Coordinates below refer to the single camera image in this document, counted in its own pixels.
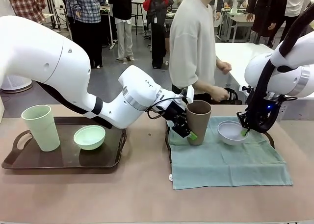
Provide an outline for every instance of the green towel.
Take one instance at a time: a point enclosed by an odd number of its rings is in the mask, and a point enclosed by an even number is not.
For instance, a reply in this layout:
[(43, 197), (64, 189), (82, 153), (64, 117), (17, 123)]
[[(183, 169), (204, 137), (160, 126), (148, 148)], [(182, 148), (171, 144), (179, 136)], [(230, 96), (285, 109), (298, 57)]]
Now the green towel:
[(219, 140), (217, 127), (227, 120), (238, 122), (237, 117), (211, 117), (200, 146), (191, 146), (186, 138), (169, 132), (174, 190), (293, 184), (286, 162), (262, 134), (251, 130), (239, 146)]

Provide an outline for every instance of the tray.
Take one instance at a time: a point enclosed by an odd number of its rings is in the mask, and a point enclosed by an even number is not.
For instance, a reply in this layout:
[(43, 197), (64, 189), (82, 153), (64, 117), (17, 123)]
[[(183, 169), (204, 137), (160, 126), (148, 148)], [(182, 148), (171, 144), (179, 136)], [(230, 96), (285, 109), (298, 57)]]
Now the tray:
[(114, 170), (120, 162), (126, 141), (125, 129), (106, 129), (104, 143), (95, 150), (82, 150), (74, 142), (77, 130), (95, 122), (85, 117), (55, 117), (60, 146), (51, 152), (43, 152), (34, 138), (23, 149), (17, 145), (30, 131), (22, 132), (14, 140), (12, 151), (2, 163), (5, 169), (108, 169)]

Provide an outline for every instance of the cup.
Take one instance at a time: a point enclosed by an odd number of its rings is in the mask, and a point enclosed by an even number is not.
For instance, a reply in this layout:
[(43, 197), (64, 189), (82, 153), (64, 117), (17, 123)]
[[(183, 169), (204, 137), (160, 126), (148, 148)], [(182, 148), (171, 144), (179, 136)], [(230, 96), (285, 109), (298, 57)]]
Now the cup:
[(22, 118), (42, 151), (59, 147), (60, 139), (50, 106), (32, 106), (23, 111)]
[(204, 137), (211, 115), (211, 105), (203, 100), (195, 100), (187, 105), (186, 120), (187, 125), (197, 135), (197, 139), (188, 138), (191, 145), (200, 145), (204, 142)]

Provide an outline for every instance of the person's hand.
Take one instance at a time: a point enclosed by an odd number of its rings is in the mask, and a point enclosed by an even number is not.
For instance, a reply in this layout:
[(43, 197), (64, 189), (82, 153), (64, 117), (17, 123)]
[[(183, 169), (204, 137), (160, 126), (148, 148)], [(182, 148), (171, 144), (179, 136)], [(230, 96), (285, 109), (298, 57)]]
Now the person's hand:
[(79, 12), (79, 11), (76, 11), (75, 14), (76, 14), (76, 16), (77, 16), (78, 18), (80, 18), (80, 17), (82, 16), (82, 13)]
[(226, 75), (227, 73), (229, 73), (231, 71), (231, 64), (229, 64), (228, 62), (224, 62), (224, 61), (219, 61), (217, 60), (216, 62), (217, 68), (220, 69), (220, 71)]
[(220, 19), (220, 16), (221, 16), (221, 12), (216, 12), (216, 21)]
[(276, 23), (272, 23), (269, 27), (268, 30), (273, 30), (276, 27)]
[(252, 21), (253, 20), (253, 14), (252, 13), (248, 13), (247, 14), (247, 17), (246, 17), (246, 21), (247, 22), (250, 22), (250, 21)]
[(229, 98), (229, 93), (226, 89), (213, 86), (211, 91), (208, 92), (215, 101), (221, 102), (222, 100), (227, 100)]

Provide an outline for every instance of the gray pants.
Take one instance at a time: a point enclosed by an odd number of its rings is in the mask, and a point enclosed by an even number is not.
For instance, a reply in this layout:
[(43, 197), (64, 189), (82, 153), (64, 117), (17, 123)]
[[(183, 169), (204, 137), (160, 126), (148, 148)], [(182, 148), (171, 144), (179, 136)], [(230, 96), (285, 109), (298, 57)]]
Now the gray pants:
[(116, 26), (118, 33), (118, 59), (133, 57), (132, 24), (120, 22)]

